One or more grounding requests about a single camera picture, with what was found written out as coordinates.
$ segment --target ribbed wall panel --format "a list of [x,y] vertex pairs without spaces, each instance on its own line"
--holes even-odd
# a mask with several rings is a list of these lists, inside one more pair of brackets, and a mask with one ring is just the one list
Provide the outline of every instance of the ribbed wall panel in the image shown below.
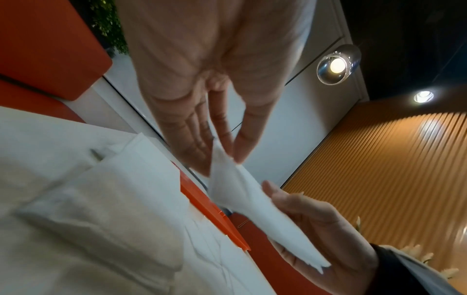
[[467,293],[467,108],[406,99],[355,106],[283,189],[360,216],[370,242],[422,245]]

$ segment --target green plant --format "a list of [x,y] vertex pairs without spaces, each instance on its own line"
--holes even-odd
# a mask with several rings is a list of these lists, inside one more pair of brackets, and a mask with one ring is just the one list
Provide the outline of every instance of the green plant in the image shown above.
[[128,54],[128,45],[123,36],[117,7],[113,0],[89,0],[93,16],[93,27],[98,28],[109,44],[118,52]]

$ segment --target person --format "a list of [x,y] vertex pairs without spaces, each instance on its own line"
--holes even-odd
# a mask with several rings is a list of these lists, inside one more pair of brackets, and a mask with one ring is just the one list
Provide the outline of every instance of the person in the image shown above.
[[368,243],[329,203],[288,194],[272,182],[262,184],[272,202],[286,213],[331,263],[321,275],[278,243],[282,258],[318,287],[337,295],[461,294],[439,273],[396,249]]
[[[301,55],[316,0],[115,4],[141,94],[174,155],[209,175],[209,115],[225,151],[243,162]],[[227,121],[230,82],[245,102],[235,139]]]

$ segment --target folded napkin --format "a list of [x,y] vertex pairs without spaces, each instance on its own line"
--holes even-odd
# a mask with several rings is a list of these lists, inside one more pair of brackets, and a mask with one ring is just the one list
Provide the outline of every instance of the folded napkin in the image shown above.
[[300,228],[274,206],[253,176],[234,163],[218,140],[213,146],[208,194],[214,203],[248,217],[271,239],[321,274],[323,267],[331,265]]
[[180,172],[143,135],[18,214],[66,238],[157,294],[183,265],[188,199]]

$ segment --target black sleeve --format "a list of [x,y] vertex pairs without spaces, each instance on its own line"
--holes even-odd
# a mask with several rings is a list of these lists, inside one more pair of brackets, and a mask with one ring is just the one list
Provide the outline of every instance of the black sleeve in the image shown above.
[[395,254],[371,245],[379,258],[379,267],[366,295],[429,294]]

